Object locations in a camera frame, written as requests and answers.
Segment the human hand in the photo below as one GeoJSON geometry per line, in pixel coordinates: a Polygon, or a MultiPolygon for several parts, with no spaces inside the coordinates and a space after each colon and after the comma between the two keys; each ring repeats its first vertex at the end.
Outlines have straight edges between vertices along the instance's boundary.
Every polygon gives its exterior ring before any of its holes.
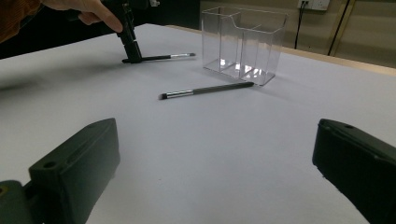
{"type": "Polygon", "coordinates": [[[56,10],[79,10],[78,18],[85,24],[103,21],[115,32],[122,32],[119,19],[100,0],[41,0],[41,3],[56,10]]]}

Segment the finger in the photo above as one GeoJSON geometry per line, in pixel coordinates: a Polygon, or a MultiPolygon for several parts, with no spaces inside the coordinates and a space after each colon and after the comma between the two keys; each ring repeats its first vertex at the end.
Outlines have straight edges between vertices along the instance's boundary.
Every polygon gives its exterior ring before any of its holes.
{"type": "Polygon", "coordinates": [[[78,18],[84,22],[84,24],[86,25],[91,25],[95,22],[99,22],[101,21],[101,19],[99,19],[99,17],[97,17],[95,14],[91,13],[91,12],[81,12],[78,15],[78,18]]]}
{"type": "Polygon", "coordinates": [[[89,8],[89,10],[93,12],[112,30],[117,33],[122,32],[122,24],[119,19],[117,19],[117,17],[110,10],[108,10],[108,8],[105,7],[100,1],[93,4],[92,8],[89,8]]]}

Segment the transparent acrylic organizer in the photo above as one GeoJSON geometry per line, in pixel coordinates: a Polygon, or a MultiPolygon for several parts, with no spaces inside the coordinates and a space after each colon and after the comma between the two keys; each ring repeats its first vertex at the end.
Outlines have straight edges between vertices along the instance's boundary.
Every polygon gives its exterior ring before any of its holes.
{"type": "Polygon", "coordinates": [[[288,15],[216,7],[202,12],[204,68],[263,86],[276,75],[288,15]]]}

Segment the white table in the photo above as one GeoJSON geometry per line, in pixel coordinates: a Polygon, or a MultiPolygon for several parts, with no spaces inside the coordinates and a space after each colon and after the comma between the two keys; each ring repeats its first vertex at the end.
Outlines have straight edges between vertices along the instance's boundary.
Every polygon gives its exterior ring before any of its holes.
{"type": "Polygon", "coordinates": [[[367,223],[312,164],[318,121],[336,119],[396,146],[396,77],[282,53],[263,88],[165,101],[160,93],[229,84],[206,71],[201,36],[136,28],[143,55],[122,64],[115,35],[0,61],[0,180],[84,126],[116,118],[121,164],[88,223],[367,223]]]}

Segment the white outlet box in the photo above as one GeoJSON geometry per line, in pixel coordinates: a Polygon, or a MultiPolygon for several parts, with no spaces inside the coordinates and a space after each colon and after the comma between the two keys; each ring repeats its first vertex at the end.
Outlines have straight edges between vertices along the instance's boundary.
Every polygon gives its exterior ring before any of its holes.
{"type": "Polygon", "coordinates": [[[299,0],[297,8],[300,8],[303,4],[303,1],[308,2],[305,5],[305,9],[326,11],[329,6],[330,0],[299,0]]]}

